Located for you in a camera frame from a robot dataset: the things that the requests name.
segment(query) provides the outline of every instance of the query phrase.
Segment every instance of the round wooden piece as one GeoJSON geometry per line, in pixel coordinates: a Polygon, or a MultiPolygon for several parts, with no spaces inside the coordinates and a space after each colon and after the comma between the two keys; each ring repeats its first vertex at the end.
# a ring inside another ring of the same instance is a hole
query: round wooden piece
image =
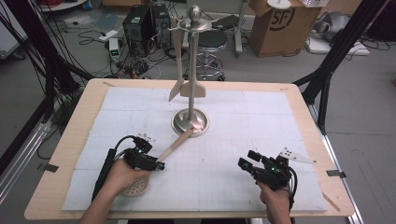
{"type": "Polygon", "coordinates": [[[138,178],[131,186],[122,192],[124,196],[137,196],[146,191],[149,186],[149,177],[138,178]]]}

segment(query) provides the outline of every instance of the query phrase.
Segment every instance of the gray floor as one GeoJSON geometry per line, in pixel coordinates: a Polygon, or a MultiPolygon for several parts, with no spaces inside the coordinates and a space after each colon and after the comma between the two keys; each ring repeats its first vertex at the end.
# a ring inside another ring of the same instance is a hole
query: gray floor
{"type": "MultiPolygon", "coordinates": [[[[81,13],[99,21],[107,11],[66,10],[59,17],[67,18],[81,13]]],[[[121,22],[122,16],[108,25],[118,30],[121,22]]],[[[251,23],[252,19],[247,18],[245,27],[250,28],[251,23]]],[[[67,47],[85,69],[94,72],[106,67],[108,52],[104,44],[94,42],[80,46],[78,42],[82,39],[78,33],[63,35],[67,47]]],[[[232,47],[230,37],[230,46],[218,53],[224,62],[226,81],[291,83],[313,72],[325,57],[303,49],[294,57],[257,58],[252,49],[246,47],[245,52],[235,58],[232,47]]],[[[396,78],[395,55],[396,48],[392,47],[387,51],[373,49],[369,56],[354,56],[351,61],[342,62],[332,79],[327,132],[365,223],[396,223],[396,87],[391,83],[396,78]]],[[[160,79],[176,78],[173,61],[160,63],[158,68],[161,70],[160,79]]],[[[3,154],[41,102],[43,92],[29,60],[0,62],[0,71],[0,153],[3,154]]],[[[153,69],[150,75],[157,77],[159,73],[153,69]]],[[[43,156],[51,155],[59,138],[59,133],[56,133],[42,146],[40,152],[43,156]]],[[[28,221],[23,216],[43,173],[37,167],[46,162],[33,156],[0,205],[2,223],[76,223],[74,220],[28,221]]],[[[197,221],[179,220],[178,223],[197,221]]],[[[297,218],[297,223],[347,222],[335,217],[297,218]]]]}

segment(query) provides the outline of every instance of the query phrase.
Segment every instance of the white paper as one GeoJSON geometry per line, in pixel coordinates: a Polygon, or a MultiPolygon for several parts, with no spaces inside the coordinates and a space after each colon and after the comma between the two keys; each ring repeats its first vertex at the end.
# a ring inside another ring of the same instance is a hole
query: white paper
{"type": "MultiPolygon", "coordinates": [[[[107,152],[125,135],[144,136],[159,157],[178,138],[171,119],[188,107],[188,98],[168,102],[169,90],[110,88],[78,159],[63,210],[85,210],[107,152]]],[[[189,138],[165,160],[165,170],[154,172],[145,193],[119,196],[114,211],[263,211],[260,189],[239,158],[251,161],[254,150],[275,158],[287,147],[306,156],[304,143],[284,93],[207,91],[195,106],[209,118],[206,133],[189,138]]],[[[134,147],[131,139],[118,152],[134,147]]],[[[299,186],[294,212],[323,212],[326,203],[312,165],[290,161],[299,186]]]]}

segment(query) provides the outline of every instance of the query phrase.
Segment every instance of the metal stool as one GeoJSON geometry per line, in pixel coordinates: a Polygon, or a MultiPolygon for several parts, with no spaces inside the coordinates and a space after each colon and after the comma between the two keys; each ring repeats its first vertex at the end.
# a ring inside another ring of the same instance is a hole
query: metal stool
{"type": "Polygon", "coordinates": [[[219,75],[218,81],[224,81],[223,63],[220,58],[210,52],[220,51],[227,47],[227,35],[223,31],[206,31],[199,34],[198,48],[202,53],[197,54],[197,76],[213,77],[219,75]]]}

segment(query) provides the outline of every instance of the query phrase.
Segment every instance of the wooden stick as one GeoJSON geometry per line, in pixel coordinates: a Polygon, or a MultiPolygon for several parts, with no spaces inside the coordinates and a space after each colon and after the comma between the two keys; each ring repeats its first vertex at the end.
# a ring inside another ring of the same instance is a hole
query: wooden stick
{"type": "Polygon", "coordinates": [[[333,202],[333,201],[329,198],[329,196],[327,196],[327,195],[326,195],[325,193],[323,193],[323,192],[322,192],[322,194],[323,194],[323,198],[324,198],[329,204],[331,204],[331,205],[335,208],[335,210],[337,210],[338,212],[341,212],[341,208],[338,207],[337,204],[335,204],[335,202],[333,202]]]}
{"type": "Polygon", "coordinates": [[[190,127],[186,132],[181,134],[178,139],[161,155],[157,161],[163,161],[171,152],[180,146],[186,139],[188,139],[194,132],[194,127],[190,127]]]}

